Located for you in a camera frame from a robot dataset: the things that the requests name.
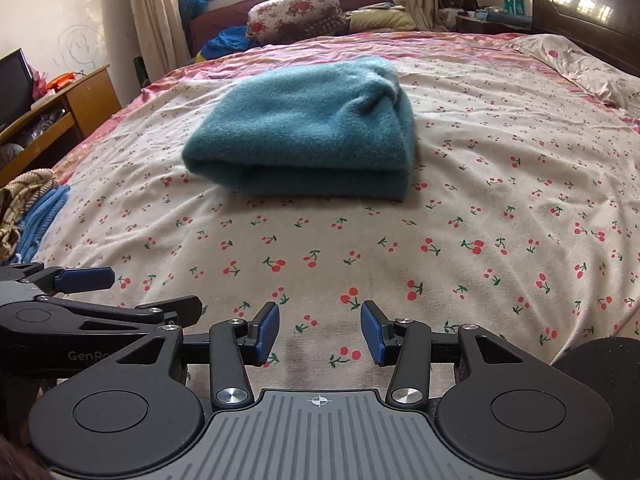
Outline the teal fuzzy sweater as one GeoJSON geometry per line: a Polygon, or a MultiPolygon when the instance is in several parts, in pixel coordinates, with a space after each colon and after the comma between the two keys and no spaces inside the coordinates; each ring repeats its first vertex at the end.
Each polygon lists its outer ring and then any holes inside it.
{"type": "Polygon", "coordinates": [[[250,195],[401,202],[414,118],[384,58],[278,68],[242,79],[184,144],[186,169],[250,195]]]}

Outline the blue ribbed knit garment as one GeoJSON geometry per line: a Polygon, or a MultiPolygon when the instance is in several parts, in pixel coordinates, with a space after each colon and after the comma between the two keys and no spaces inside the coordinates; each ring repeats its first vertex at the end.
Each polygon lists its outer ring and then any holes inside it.
{"type": "Polygon", "coordinates": [[[50,225],[68,200],[70,187],[59,186],[47,192],[27,211],[18,224],[21,238],[18,241],[10,263],[29,263],[38,252],[41,241],[50,225]]]}

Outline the beige patterned knit garment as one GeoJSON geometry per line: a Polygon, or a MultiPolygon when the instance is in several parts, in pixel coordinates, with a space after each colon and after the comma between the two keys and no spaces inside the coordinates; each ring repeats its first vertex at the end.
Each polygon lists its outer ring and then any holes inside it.
{"type": "Polygon", "coordinates": [[[9,261],[21,239],[18,226],[36,201],[58,187],[52,169],[29,170],[1,189],[1,262],[9,261]]]}

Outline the wooden desk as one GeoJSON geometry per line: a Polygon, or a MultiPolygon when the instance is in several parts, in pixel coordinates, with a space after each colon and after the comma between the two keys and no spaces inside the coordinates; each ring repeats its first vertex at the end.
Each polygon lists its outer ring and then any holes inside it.
{"type": "Polygon", "coordinates": [[[120,110],[108,67],[72,82],[1,129],[1,183],[51,168],[120,110]]]}

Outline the cherry print bed sheet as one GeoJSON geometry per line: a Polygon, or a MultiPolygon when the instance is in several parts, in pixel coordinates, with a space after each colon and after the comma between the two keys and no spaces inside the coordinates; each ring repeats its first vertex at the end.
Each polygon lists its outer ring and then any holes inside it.
{"type": "Polygon", "coordinates": [[[255,389],[384,387],[367,299],[438,332],[480,324],[547,362],[637,337],[638,119],[569,81],[553,41],[534,46],[370,32],[175,70],[58,164],[70,194],[37,259],[110,266],[96,304],[198,296],[198,332],[275,301],[255,389]],[[403,202],[249,198],[186,170],[183,143],[238,80],[369,55],[394,63],[416,114],[403,202]]]}

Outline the black monitor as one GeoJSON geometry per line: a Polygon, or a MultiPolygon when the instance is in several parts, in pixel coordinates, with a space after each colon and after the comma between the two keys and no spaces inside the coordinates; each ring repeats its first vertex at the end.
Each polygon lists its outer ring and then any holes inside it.
{"type": "Polygon", "coordinates": [[[27,113],[34,102],[34,77],[22,49],[0,61],[0,125],[4,130],[27,113]]]}

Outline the blue cloth pile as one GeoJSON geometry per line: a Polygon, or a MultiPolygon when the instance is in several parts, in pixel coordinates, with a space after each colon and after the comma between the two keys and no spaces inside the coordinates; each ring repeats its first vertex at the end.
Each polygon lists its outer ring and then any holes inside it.
{"type": "Polygon", "coordinates": [[[246,25],[232,26],[223,29],[214,38],[206,40],[195,58],[198,61],[216,60],[259,46],[259,42],[247,36],[246,25]]]}

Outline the maroon window bench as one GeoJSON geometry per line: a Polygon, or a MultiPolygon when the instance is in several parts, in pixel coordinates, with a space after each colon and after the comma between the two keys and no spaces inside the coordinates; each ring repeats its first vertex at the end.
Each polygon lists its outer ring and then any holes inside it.
{"type": "Polygon", "coordinates": [[[186,38],[193,54],[224,30],[239,26],[242,37],[264,44],[290,44],[349,29],[347,14],[390,0],[245,0],[209,10],[190,21],[186,38]]]}

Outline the yellow pillow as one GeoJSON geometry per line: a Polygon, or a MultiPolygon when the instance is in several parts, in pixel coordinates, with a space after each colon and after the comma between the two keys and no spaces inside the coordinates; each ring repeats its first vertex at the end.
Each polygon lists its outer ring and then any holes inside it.
{"type": "Polygon", "coordinates": [[[367,32],[368,30],[416,30],[416,22],[402,6],[390,8],[362,8],[350,12],[349,31],[367,32]]]}

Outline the floral red white pillow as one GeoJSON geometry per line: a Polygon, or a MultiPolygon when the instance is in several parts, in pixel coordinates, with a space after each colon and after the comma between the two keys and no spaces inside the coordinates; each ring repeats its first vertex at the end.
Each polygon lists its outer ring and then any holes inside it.
{"type": "Polygon", "coordinates": [[[268,0],[248,11],[246,26],[260,44],[290,44],[344,32],[348,19],[340,0],[268,0]]]}

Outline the dark nightstand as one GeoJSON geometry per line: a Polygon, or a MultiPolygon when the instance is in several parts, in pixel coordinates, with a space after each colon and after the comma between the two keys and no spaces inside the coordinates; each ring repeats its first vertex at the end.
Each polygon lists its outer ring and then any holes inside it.
{"type": "Polygon", "coordinates": [[[477,0],[437,0],[438,16],[450,32],[498,35],[527,34],[533,25],[529,15],[506,12],[496,6],[480,6],[477,0]]]}

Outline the dark wooden headboard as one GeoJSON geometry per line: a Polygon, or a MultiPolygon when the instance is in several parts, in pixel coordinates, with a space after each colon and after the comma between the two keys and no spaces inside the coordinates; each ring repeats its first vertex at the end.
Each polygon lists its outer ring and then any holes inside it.
{"type": "Polygon", "coordinates": [[[533,0],[532,32],[564,36],[628,74],[639,73],[639,0],[533,0]]]}

